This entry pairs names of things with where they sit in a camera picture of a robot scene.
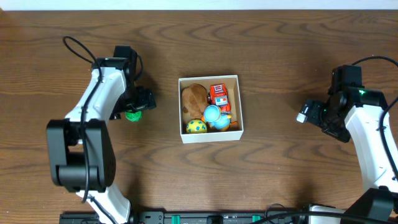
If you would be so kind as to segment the green ribbed plastic cap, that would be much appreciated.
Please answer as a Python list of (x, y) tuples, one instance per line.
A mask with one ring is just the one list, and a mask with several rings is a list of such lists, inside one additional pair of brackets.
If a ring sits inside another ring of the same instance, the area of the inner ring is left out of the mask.
[(138, 122), (142, 118), (142, 112), (132, 112), (132, 111), (127, 111), (125, 112), (125, 117), (127, 120), (130, 122)]

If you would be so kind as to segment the brown plush toy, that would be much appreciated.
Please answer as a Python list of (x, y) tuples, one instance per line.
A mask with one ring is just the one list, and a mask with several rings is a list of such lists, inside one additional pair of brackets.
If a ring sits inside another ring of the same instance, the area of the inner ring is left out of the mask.
[(182, 120), (188, 124), (193, 119), (201, 119), (208, 103), (206, 88), (197, 83), (191, 84), (182, 91)]

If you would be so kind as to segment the yellow ball blue letters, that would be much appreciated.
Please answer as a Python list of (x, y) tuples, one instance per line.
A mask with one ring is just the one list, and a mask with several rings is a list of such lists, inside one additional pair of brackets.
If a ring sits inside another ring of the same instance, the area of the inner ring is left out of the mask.
[(186, 125), (187, 134), (201, 134), (206, 133), (207, 131), (207, 125), (201, 119), (193, 119)]

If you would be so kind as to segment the orange duck toy blue hat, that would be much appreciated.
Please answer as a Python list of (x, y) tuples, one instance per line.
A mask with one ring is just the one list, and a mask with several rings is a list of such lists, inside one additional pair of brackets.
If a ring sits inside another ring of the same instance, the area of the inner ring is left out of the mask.
[(229, 129), (237, 129), (238, 122), (232, 121), (232, 116), (221, 110), (219, 106), (209, 105), (205, 108), (201, 120), (210, 128), (217, 131), (228, 131)]

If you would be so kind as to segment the red toy fire truck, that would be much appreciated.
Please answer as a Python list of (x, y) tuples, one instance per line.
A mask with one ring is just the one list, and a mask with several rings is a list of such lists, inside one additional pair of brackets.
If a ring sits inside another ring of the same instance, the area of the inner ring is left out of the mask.
[(220, 107), (221, 111), (224, 113), (231, 112), (231, 103), (228, 99), (228, 90), (224, 83), (210, 86), (208, 102), (209, 104)]

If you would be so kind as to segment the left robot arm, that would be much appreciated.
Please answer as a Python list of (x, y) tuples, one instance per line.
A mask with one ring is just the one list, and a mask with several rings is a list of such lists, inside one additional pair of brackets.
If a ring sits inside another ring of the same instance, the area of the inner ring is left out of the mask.
[(156, 107), (153, 92), (134, 83), (140, 61), (135, 50), (120, 45), (112, 57), (95, 59), (91, 81), (77, 105), (46, 127), (53, 183), (88, 202), (100, 223), (131, 219), (131, 203), (114, 183), (116, 157), (108, 123), (122, 113)]

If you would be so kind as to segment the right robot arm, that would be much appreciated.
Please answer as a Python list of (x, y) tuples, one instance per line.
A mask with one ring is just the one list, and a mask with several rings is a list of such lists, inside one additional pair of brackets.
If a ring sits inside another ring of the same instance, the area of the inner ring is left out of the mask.
[(343, 213), (386, 222), (397, 211), (397, 146), (389, 126), (384, 94), (362, 84), (361, 67), (342, 65), (332, 71), (326, 102), (307, 100), (297, 115), (341, 142), (353, 141), (361, 169), (363, 195)]

